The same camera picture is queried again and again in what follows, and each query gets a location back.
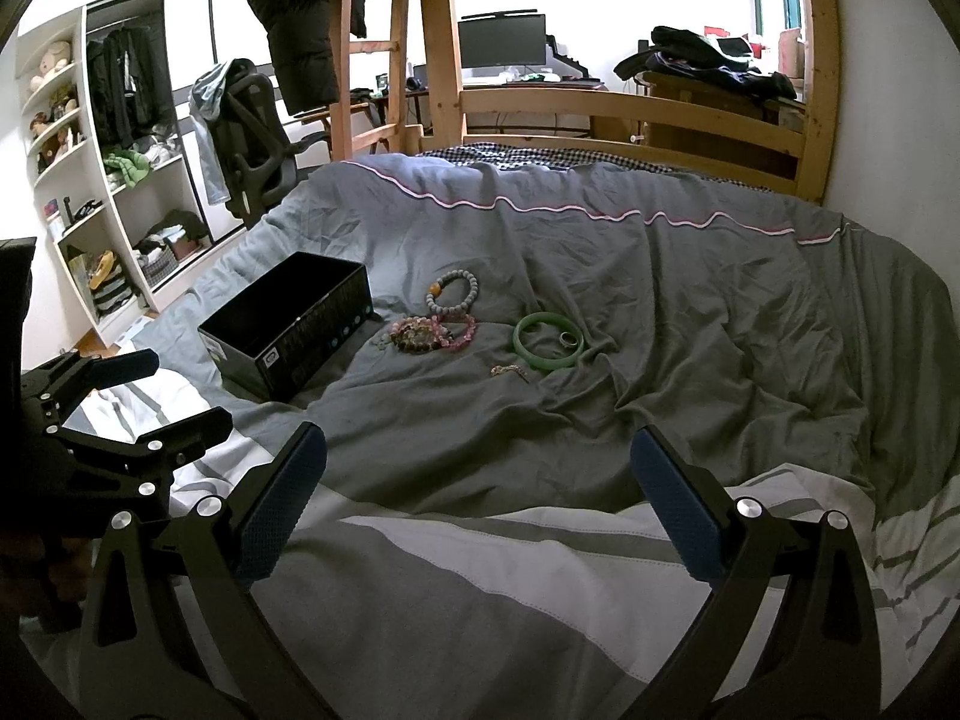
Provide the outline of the black jewelry box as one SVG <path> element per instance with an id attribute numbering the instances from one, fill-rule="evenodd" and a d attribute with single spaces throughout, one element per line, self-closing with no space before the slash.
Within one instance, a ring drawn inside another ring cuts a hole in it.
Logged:
<path id="1" fill-rule="evenodd" d="M 225 379 L 286 401 L 372 315 L 366 266 L 295 252 L 213 312 L 199 335 Z"/>

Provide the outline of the grey bead bracelet orange bead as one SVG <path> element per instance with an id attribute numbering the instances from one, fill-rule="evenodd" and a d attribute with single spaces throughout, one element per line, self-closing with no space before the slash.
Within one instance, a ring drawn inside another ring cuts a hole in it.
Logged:
<path id="1" fill-rule="evenodd" d="M 446 271 L 427 288 L 425 305 L 432 316 L 468 314 L 480 293 L 478 278 L 464 268 Z"/>

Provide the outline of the green jade bangle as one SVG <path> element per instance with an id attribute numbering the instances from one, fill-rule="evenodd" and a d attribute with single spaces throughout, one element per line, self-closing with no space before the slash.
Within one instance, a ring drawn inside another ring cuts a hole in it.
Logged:
<path id="1" fill-rule="evenodd" d="M 512 349 L 530 369 L 539 372 L 573 367 L 586 349 L 581 327 L 563 314 L 534 312 L 514 325 Z"/>

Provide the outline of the green folded clothing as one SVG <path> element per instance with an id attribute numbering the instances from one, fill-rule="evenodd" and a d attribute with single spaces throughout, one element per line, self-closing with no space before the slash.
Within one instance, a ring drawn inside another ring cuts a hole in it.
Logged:
<path id="1" fill-rule="evenodd" d="M 132 188 L 144 181 L 151 172 L 146 156 L 132 149 L 114 149 L 103 154 L 104 171 L 122 187 Z"/>

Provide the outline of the white shelving wardrobe unit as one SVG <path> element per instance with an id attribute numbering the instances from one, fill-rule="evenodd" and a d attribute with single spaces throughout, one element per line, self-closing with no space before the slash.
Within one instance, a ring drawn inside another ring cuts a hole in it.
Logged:
<path id="1" fill-rule="evenodd" d="M 265 44 L 244 0 L 98 0 L 16 34 L 32 201 L 82 337 L 112 344 L 171 305 L 242 232 L 203 185 L 189 96 Z"/>

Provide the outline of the black office chair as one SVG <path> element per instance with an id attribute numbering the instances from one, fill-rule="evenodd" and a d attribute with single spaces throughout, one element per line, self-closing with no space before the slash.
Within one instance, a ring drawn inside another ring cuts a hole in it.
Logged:
<path id="1" fill-rule="evenodd" d="M 251 60 L 215 65 L 190 88 L 206 198 L 252 227 L 285 199 L 310 167 L 296 158 L 311 146 L 331 143 L 321 130 L 291 142 L 281 125 L 274 85 Z"/>

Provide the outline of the plush teddy bear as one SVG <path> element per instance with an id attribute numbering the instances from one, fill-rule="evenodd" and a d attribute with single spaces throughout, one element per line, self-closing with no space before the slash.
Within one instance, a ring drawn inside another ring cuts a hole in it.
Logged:
<path id="1" fill-rule="evenodd" d="M 39 60 L 36 73 L 29 80 L 29 93 L 36 93 L 55 73 L 59 73 L 70 64 L 71 42 L 67 39 L 57 39 L 57 41 L 50 43 L 44 50 L 43 57 Z"/>

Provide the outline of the grey duvet pink trim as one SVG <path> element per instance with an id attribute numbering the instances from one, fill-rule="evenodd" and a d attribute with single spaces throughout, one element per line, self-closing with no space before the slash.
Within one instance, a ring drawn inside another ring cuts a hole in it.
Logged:
<path id="1" fill-rule="evenodd" d="M 296 252 L 361 263 L 373 318 L 311 337 L 311 387 L 256 403 L 200 326 Z M 607 164 L 382 154 L 317 171 L 140 335 L 276 449 L 324 429 L 325 484 L 409 514 L 619 511 L 654 426 L 727 484 L 783 463 L 878 515 L 958 472 L 958 332 L 916 255 L 802 200 Z"/>

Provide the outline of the small gold earring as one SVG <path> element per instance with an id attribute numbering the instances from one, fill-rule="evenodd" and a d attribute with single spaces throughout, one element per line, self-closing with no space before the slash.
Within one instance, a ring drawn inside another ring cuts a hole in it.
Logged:
<path id="1" fill-rule="evenodd" d="M 498 366 L 493 366 L 490 369 L 491 377 L 512 376 L 512 374 L 516 374 L 516 376 L 524 382 L 529 382 L 529 374 L 524 371 L 521 366 L 517 366 L 517 364 L 506 364 L 506 366 L 498 364 Z"/>

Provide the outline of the wooden ladder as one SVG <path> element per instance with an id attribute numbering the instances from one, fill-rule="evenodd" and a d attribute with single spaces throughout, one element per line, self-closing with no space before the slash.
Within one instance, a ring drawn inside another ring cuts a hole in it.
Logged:
<path id="1" fill-rule="evenodd" d="M 391 0 L 391 37 L 386 41 L 356 39 L 350 31 L 352 0 L 331 0 L 331 44 L 337 77 L 338 101 L 331 105 L 331 160 L 351 160 L 357 149 L 382 143 L 389 151 L 404 146 L 407 128 L 407 25 L 410 0 Z M 384 55 L 389 59 L 389 94 L 384 124 L 355 135 L 350 103 L 350 60 L 355 55 Z"/>

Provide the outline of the hanging black coat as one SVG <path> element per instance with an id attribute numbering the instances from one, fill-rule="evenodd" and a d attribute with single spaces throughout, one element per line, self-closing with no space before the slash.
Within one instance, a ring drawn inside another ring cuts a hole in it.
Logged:
<path id="1" fill-rule="evenodd" d="M 247 0 L 267 31 L 286 109 L 309 112 L 340 101 L 331 41 L 331 0 Z"/>

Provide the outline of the black computer monitor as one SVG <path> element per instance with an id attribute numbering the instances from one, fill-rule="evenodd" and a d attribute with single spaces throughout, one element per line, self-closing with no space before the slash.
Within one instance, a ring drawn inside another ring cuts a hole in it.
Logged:
<path id="1" fill-rule="evenodd" d="M 534 10 L 497 11 L 464 18 L 459 28 L 464 68 L 540 65 L 547 54 L 545 16 Z"/>

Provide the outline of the desk with clutter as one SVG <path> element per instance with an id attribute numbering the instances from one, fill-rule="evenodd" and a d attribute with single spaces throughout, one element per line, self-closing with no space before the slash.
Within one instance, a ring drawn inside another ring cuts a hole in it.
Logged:
<path id="1" fill-rule="evenodd" d="M 505 91 L 505 89 L 577 89 L 578 91 L 607 91 L 607 86 L 596 80 L 553 80 L 545 76 L 543 80 L 512 80 L 501 83 L 477 83 L 472 78 L 464 80 L 467 91 Z M 433 114 L 431 114 L 430 90 L 427 85 L 405 89 L 405 104 L 407 105 L 407 122 L 420 124 L 427 135 L 433 133 Z M 358 114 L 363 124 L 370 127 L 379 127 L 387 119 L 389 110 L 389 93 L 364 93 L 363 89 L 356 92 L 356 99 L 352 102 L 353 114 Z M 537 112 L 503 112 L 502 110 L 483 110 L 478 114 L 467 115 L 467 127 L 473 133 L 524 133 L 524 135 L 556 135 L 556 137 L 586 138 L 594 130 L 594 119 L 590 115 L 560 114 L 551 110 L 547 114 Z"/>

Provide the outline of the pile of dark clothes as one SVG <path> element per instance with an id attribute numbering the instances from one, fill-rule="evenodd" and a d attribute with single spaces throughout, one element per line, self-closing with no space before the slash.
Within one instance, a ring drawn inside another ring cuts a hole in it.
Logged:
<path id="1" fill-rule="evenodd" d="M 752 46 L 743 37 L 703 36 L 690 29 L 654 26 L 646 49 L 613 67 L 626 82 L 641 71 L 678 76 L 759 101 L 797 99 L 796 88 L 779 71 L 763 73 L 752 65 Z"/>

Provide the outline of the wooden bed frame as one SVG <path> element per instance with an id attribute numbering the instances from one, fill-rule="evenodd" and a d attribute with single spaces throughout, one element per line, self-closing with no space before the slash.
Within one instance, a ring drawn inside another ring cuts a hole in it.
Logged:
<path id="1" fill-rule="evenodd" d="M 839 103 L 839 26 L 836 0 L 805 0 L 804 119 L 794 130 L 755 117 L 682 99 L 638 96 L 613 91 L 577 89 L 505 89 L 467 91 L 460 73 L 460 46 L 452 0 L 420 0 L 423 37 L 427 49 L 433 133 L 420 125 L 410 128 L 415 151 L 452 148 L 480 140 L 467 127 L 467 115 L 483 110 L 590 115 L 594 121 L 637 125 L 644 132 L 672 127 L 686 135 L 743 146 L 758 146 L 776 156 L 791 158 L 791 176 L 748 167 L 715 156 L 703 156 L 671 146 L 651 146 L 610 138 L 569 138 L 556 135 L 490 133 L 490 142 L 517 148 L 585 148 L 620 154 L 632 160 L 686 167 L 708 176 L 742 182 L 752 187 L 788 193 L 820 205 L 827 190 L 835 148 Z"/>

